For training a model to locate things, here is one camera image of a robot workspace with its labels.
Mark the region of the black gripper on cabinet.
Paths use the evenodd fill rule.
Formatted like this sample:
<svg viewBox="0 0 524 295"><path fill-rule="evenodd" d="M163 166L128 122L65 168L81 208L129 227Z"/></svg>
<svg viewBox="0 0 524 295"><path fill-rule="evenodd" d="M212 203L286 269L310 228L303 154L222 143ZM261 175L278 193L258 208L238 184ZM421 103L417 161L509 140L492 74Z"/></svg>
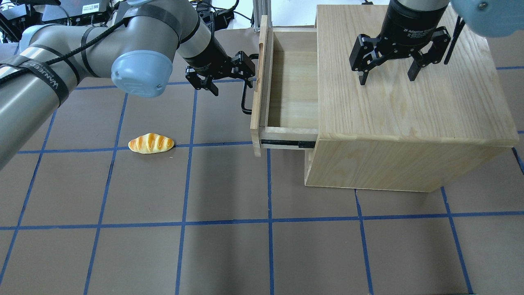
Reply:
<svg viewBox="0 0 524 295"><path fill-rule="evenodd" d="M361 72L360 85L388 60L412 57L407 73L411 82L426 65L439 63L451 41L447 28L439 26L448 5L448 0L391 0L380 33L356 37L349 61L353 71Z"/></svg>

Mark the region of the black gripper at drawer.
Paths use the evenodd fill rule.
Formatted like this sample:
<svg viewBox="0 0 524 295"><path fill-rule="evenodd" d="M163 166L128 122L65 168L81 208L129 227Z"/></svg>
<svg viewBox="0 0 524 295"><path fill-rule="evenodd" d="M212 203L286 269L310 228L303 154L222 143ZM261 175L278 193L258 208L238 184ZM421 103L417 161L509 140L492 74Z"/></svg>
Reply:
<svg viewBox="0 0 524 295"><path fill-rule="evenodd" d="M253 62L256 54L247 55L239 51L230 57L215 37L204 51L197 56L185 58L188 63L185 77L196 90L205 89L214 96L219 96L219 89L214 80L222 78L242 79L245 86L253 88L256 67Z"/></svg>

